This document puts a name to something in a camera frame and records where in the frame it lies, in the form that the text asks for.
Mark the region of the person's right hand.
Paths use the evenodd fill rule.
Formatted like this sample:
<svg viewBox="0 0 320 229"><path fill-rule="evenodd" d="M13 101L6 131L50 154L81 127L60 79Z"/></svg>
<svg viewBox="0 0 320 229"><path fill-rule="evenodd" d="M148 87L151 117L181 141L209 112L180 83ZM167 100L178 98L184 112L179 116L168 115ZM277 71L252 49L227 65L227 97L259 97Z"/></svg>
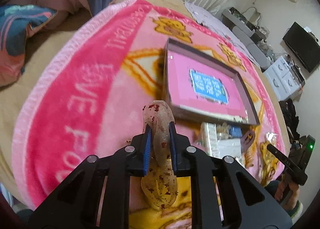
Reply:
<svg viewBox="0 0 320 229"><path fill-rule="evenodd" d="M299 185L293 182L289 175L285 175L278 185L274 198L280 202L283 209L293 210L299 198Z"/></svg>

